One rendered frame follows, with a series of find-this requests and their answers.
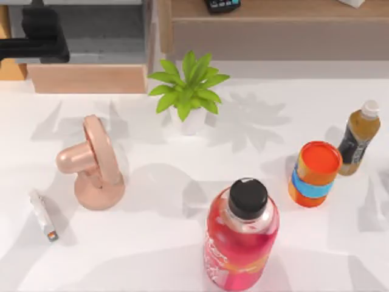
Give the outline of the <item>orange wooden cupboard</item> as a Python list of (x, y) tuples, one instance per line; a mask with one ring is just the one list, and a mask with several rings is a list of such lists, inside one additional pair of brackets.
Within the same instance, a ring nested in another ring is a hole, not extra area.
[[(9, 8), (0, 2), (0, 40), (11, 38), (11, 22)], [(0, 62), (0, 81), (23, 81), (27, 77), (27, 66), (7, 58)]]

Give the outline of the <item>pale wooden drawer front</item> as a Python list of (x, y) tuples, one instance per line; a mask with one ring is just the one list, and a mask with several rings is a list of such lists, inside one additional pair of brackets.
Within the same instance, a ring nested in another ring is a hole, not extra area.
[(147, 89), (145, 64), (28, 64), (40, 94), (141, 94)]

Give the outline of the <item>grey pierced drawer inside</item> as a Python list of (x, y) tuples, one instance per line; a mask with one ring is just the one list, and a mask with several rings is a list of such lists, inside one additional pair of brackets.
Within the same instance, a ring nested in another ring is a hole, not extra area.
[(145, 64), (153, 0), (42, 0), (58, 13), (71, 64)]

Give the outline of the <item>pink desk fan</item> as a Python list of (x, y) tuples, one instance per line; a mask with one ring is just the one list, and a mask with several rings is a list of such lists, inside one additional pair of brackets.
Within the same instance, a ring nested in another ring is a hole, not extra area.
[(125, 193), (123, 175), (101, 120), (96, 115), (86, 116), (83, 131), (86, 140), (59, 152), (56, 164), (61, 173), (77, 174), (74, 194), (83, 207), (106, 210)]

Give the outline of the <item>green plant in white pot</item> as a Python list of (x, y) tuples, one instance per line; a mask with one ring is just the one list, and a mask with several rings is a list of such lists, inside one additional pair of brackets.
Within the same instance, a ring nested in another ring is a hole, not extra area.
[(172, 61), (161, 59), (162, 70), (148, 75), (149, 79), (161, 82), (148, 93), (159, 98), (156, 113), (168, 111), (173, 126), (182, 135), (197, 134), (208, 113), (219, 113), (222, 100), (212, 88), (230, 76), (211, 66), (211, 60), (210, 53), (197, 58), (190, 50), (184, 55), (181, 72)]

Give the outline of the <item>small white stapler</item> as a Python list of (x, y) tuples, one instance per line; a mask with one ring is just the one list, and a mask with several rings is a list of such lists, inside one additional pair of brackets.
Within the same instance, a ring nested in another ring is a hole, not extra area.
[(45, 237), (50, 242), (58, 240), (59, 236), (49, 216), (43, 197), (36, 190), (32, 190), (29, 193), (29, 198), (34, 214), (38, 220), (38, 224)]

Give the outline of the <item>black device with screen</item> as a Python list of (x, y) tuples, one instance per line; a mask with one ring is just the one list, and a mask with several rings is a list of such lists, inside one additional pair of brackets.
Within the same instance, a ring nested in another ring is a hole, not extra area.
[(241, 6), (241, 0), (204, 0), (204, 3), (211, 14), (229, 13)]

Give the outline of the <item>wooden open shelf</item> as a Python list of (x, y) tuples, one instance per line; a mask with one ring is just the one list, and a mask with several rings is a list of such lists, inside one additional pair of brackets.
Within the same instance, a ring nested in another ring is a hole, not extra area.
[(389, 60), (389, 0), (241, 0), (212, 15), (204, 0), (156, 0), (162, 52), (216, 60)]

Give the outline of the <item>pink bottle with black cap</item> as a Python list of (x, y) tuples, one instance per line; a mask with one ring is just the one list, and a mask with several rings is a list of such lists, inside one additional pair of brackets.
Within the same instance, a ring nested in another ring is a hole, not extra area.
[(265, 185), (241, 178), (212, 201), (206, 221), (204, 268), (218, 287), (242, 291), (261, 277), (280, 225)]

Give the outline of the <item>orange can with blue band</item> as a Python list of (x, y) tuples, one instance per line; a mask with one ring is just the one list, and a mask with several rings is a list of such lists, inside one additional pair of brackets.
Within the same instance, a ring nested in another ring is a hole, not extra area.
[(289, 196), (303, 207), (321, 205), (331, 191), (342, 166), (338, 149), (325, 141), (302, 146), (288, 184)]

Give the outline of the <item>white box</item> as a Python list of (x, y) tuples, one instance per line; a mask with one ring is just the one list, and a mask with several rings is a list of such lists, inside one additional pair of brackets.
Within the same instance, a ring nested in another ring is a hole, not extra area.
[(341, 2), (342, 4), (348, 5), (355, 9), (358, 9), (365, 2), (365, 0), (338, 0), (338, 1)]

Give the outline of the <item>brown bottle with white cap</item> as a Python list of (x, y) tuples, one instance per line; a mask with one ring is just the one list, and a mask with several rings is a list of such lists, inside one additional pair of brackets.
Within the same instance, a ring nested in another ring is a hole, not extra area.
[(358, 170), (367, 147), (379, 129), (379, 105), (375, 100), (366, 101), (359, 110), (351, 113), (338, 146), (343, 160), (339, 174), (350, 176)]

